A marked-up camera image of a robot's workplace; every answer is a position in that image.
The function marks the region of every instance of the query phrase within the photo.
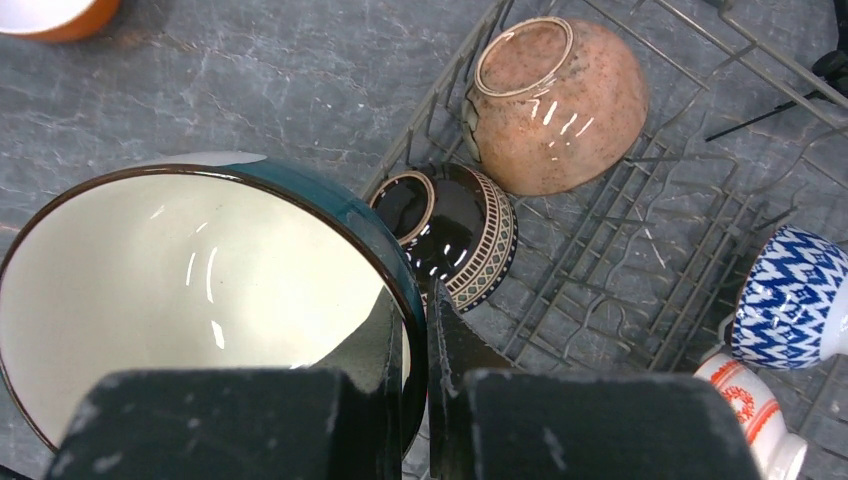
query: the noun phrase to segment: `metal wire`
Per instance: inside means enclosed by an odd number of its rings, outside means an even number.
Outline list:
[[[802,92],[819,89],[842,107],[848,99],[734,17],[736,2],[707,3],[712,7],[670,0],[497,1],[360,192],[369,197],[390,173],[416,164],[473,164],[458,120],[476,59],[494,35],[531,16],[603,23],[631,45],[649,78],[674,79],[682,92],[676,103],[652,107],[639,141],[603,178],[566,194],[512,198],[516,260],[495,295],[467,318],[527,370],[692,371],[717,343],[719,321],[735,307],[751,256],[772,229],[792,220],[846,241],[846,219],[836,220],[845,215],[834,212],[848,201],[848,169],[818,152],[848,140],[848,124]],[[679,58],[668,36],[644,28],[639,19],[646,15],[663,15],[664,27],[673,22],[693,34],[712,63]],[[775,73],[768,62],[784,70]],[[717,118],[712,102],[722,94],[721,82],[739,69],[759,79],[763,96],[789,97],[818,122],[795,151],[774,152],[777,160],[757,182],[750,158],[700,140]],[[805,178],[814,178],[814,188]],[[828,221],[804,225],[813,218]],[[809,371],[759,372],[789,428],[811,444],[807,478],[848,472],[848,417],[840,414],[840,406],[848,413],[846,364],[840,358]],[[426,437],[422,432],[419,440],[426,444]],[[405,475],[426,476],[426,454],[424,460],[405,464]]]

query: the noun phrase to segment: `dish rack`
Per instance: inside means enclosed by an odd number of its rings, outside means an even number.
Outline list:
[[[498,0],[419,104],[363,197],[416,164],[474,164],[459,111],[476,59],[499,32],[541,15],[592,20],[624,38],[651,86],[651,111],[640,139],[602,178],[565,194],[512,197],[516,260],[496,293],[466,318],[532,372],[693,372],[718,343],[718,324],[733,311],[774,228],[792,221],[848,245],[848,99],[805,68],[835,46],[832,5]],[[832,30],[822,28],[828,22]],[[805,100],[814,89],[832,102]],[[703,141],[789,100],[799,106]],[[848,475],[848,361],[758,374],[790,430],[810,443],[801,478]],[[404,462],[406,478],[429,477],[427,438],[425,422]]]

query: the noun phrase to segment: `gray countertop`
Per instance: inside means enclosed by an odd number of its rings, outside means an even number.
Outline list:
[[[642,4],[599,3],[621,18]],[[707,3],[716,2],[675,1],[686,15],[721,27]],[[741,18],[760,25],[763,35],[805,65],[835,40],[835,26],[823,20],[829,0],[736,3]],[[0,251],[62,191],[161,156],[263,153],[308,164],[358,189],[489,5],[488,0],[125,0],[107,29],[85,42],[42,45],[0,38]],[[642,8],[630,21],[698,74],[706,75],[721,60],[694,30],[681,30],[660,15],[667,12],[655,10]],[[743,45],[738,35],[728,38]],[[665,67],[646,68],[654,87],[654,121],[680,109],[691,94],[677,88],[683,84]],[[766,62],[766,68],[798,86],[779,66]],[[706,102],[711,114],[704,117],[711,131],[786,101],[738,68],[712,80],[715,88]],[[714,94],[723,100],[713,102]],[[822,108],[846,119],[836,107]],[[686,122],[679,127],[676,140],[682,145],[695,128],[686,130],[691,127]],[[819,127],[810,115],[784,116],[717,142],[714,151],[736,156],[740,169],[733,188],[749,191],[786,171]],[[848,178],[837,163],[844,159],[843,144],[813,150],[841,179]],[[822,181],[814,169],[796,170],[787,182],[791,188],[773,192],[770,200],[778,210],[772,213],[786,208],[802,184],[811,184],[805,194],[810,213],[800,218],[802,224],[836,240],[848,237],[843,228],[848,215],[838,207],[844,190]],[[673,228],[664,232],[658,224],[653,234],[673,237]],[[416,444],[410,457],[419,464],[410,473],[423,474],[426,444]],[[50,458],[0,389],[0,463],[39,476]]]

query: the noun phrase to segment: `orange stripe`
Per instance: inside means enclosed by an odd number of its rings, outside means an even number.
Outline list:
[[[777,400],[771,399],[763,405],[763,408],[757,413],[757,416],[751,420],[751,423],[748,424],[748,428],[745,429],[745,438],[748,440],[749,444],[754,443],[754,440],[757,439],[757,435],[760,434],[760,430],[763,429],[766,422],[780,410],[780,405],[777,404]]]
[[[736,360],[728,360],[727,363],[719,367],[718,370],[710,377],[710,383],[721,391],[721,389],[733,379],[744,367]]]

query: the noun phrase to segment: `dark bowl rim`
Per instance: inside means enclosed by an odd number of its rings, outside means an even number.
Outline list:
[[[324,222],[324,224],[326,224],[328,227],[332,228],[336,233],[341,235],[354,248],[356,248],[356,250],[359,251],[359,253],[363,257],[365,257],[368,263],[370,263],[371,266],[377,271],[377,273],[380,275],[380,278],[389,288],[389,291],[392,293],[392,296],[394,297],[395,301],[398,303],[398,306],[401,309],[404,320],[409,320],[404,322],[404,326],[406,327],[410,351],[410,372],[405,386],[409,386],[410,391],[409,395],[407,395],[406,388],[404,388],[401,394],[401,412],[406,413],[406,411],[409,410],[409,413],[411,414],[403,415],[401,421],[401,441],[403,447],[401,451],[403,453],[403,456],[406,456],[406,453],[408,453],[408,451],[412,447],[412,444],[418,434],[418,429],[421,426],[421,422],[424,416],[424,409],[427,403],[427,350],[426,345],[424,343],[424,332],[422,332],[419,328],[416,312],[413,309],[412,305],[409,303],[409,301],[406,299],[406,296],[403,294],[403,291],[398,285],[398,282],[387,271],[385,265],[382,263],[380,258],[373,251],[371,251],[371,249],[355,233],[353,233],[349,228],[347,228],[334,216],[323,211],[318,205],[314,204],[309,200],[306,200],[298,193],[289,190],[284,186],[265,181],[254,175],[229,170],[227,169],[226,165],[221,167],[210,167],[205,165],[185,163],[161,163],[154,165],[129,167],[115,172],[99,175],[82,183],[79,183],[71,187],[70,189],[64,191],[63,193],[59,194],[50,202],[48,202],[45,206],[41,207],[35,213],[35,215],[33,215],[27,221],[23,228],[21,228],[20,232],[18,232],[18,234],[15,236],[15,239],[12,241],[11,245],[9,245],[9,249],[6,252],[5,257],[3,258],[3,262],[2,264],[0,264],[0,290],[2,290],[3,280],[6,277],[6,269],[8,268],[12,258],[15,256],[15,252],[23,244],[23,242],[26,240],[32,230],[39,223],[41,223],[41,221],[44,220],[47,215],[52,213],[54,210],[56,210],[66,202],[97,187],[120,180],[127,180],[130,178],[144,177],[150,175],[197,175],[202,177],[217,178],[221,180],[236,182],[241,185],[258,189],[265,193],[271,194],[281,200],[289,202],[306,211],[315,218],[321,220],[322,222]],[[41,429],[38,428],[38,426],[33,421],[32,417],[30,417],[26,408],[21,403],[17,394],[15,393],[15,389],[12,386],[12,382],[9,380],[9,375],[6,371],[6,363],[3,361],[2,349],[0,349],[0,375],[3,376],[3,384],[5,385],[6,390],[9,392],[9,396],[12,398],[12,402],[15,404],[15,407],[23,415],[24,420],[26,420],[27,424],[30,426],[33,432],[35,432],[39,440],[41,440],[47,446],[47,448],[50,449],[51,452],[56,453],[58,451],[58,447],[54,445],[49,439],[47,439]]]

